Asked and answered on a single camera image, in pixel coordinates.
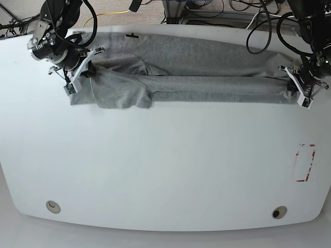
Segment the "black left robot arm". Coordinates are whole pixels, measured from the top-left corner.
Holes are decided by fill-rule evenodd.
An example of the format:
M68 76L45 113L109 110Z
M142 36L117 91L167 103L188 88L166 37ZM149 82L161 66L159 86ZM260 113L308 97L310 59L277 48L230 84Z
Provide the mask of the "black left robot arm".
M303 88L330 76L330 1L288 1L312 55L299 69Z

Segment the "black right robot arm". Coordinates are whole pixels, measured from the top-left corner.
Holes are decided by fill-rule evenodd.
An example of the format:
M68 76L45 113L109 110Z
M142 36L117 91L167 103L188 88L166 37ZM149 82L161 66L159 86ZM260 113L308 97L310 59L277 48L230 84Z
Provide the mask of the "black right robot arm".
M93 31L86 42L82 41L81 34L67 36L80 16L82 4L87 6L93 19ZM69 79L67 73L75 71L90 51L87 47L95 39L97 28L97 15L89 1L45 1L27 48L35 60L48 59L63 69L65 79Z

